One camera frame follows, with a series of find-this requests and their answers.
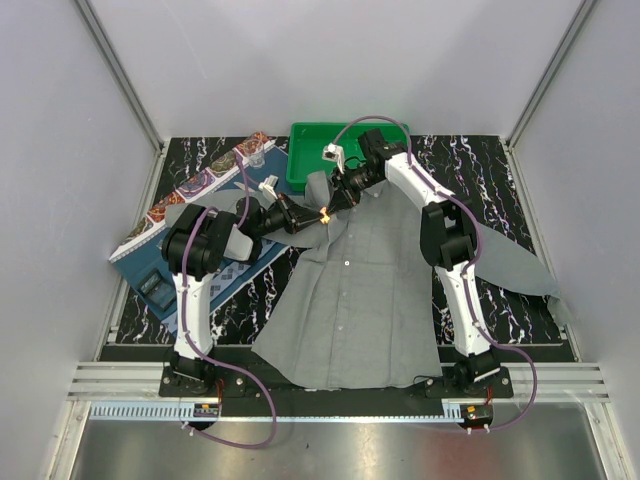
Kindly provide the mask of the gold leaf brooch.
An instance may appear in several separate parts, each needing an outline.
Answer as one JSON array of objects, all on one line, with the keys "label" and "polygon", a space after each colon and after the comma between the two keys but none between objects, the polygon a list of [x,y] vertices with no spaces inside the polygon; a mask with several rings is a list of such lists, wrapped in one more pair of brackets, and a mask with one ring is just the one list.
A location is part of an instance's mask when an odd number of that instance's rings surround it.
[{"label": "gold leaf brooch", "polygon": [[327,225],[331,220],[331,216],[329,215],[327,207],[322,207],[320,209],[320,223],[323,225]]}]

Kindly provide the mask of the grey button shirt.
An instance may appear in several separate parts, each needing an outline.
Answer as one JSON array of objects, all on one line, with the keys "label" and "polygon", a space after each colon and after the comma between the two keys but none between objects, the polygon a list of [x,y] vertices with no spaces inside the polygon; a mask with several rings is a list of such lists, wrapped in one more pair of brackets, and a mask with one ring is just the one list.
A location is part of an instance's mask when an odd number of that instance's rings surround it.
[{"label": "grey button shirt", "polygon": [[[538,257],[481,225],[476,275],[524,295],[551,296],[556,280]],[[440,365],[432,312],[432,272],[419,246],[420,213],[383,182],[328,225],[263,237],[304,251],[252,351],[284,375],[320,371],[322,381],[358,369],[392,380]]]}]

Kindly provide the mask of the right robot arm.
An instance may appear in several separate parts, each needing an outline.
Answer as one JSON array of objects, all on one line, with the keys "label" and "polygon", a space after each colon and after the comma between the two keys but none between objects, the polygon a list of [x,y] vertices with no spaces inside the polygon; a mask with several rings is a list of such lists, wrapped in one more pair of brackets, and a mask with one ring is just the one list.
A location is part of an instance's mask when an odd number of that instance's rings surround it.
[{"label": "right robot arm", "polygon": [[364,190],[384,180],[420,210],[420,251],[443,285],[454,326],[454,347],[463,356],[454,364],[453,382],[463,395],[476,396],[488,387],[501,365],[486,331],[476,287],[475,263],[482,247],[470,204],[428,174],[410,147],[386,141],[379,129],[365,131],[358,143],[364,161],[355,168],[346,165],[341,146],[324,147],[322,158],[336,164],[330,175],[333,193],[324,211],[330,215],[356,206]]}]

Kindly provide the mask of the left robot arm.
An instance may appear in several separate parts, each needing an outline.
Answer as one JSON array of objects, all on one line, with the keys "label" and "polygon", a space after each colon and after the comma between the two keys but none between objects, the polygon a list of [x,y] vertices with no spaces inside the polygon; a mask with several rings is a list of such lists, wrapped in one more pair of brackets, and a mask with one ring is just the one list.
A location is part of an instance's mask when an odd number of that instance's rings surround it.
[{"label": "left robot arm", "polygon": [[217,386],[210,354],[210,290],[225,260],[255,263],[262,239],[284,231],[297,234],[329,220],[325,207],[311,208],[278,194],[265,208],[253,196],[236,202],[232,211],[188,205],[162,244],[162,258],[173,277],[178,331],[173,352],[163,367],[159,395],[204,396]]}]

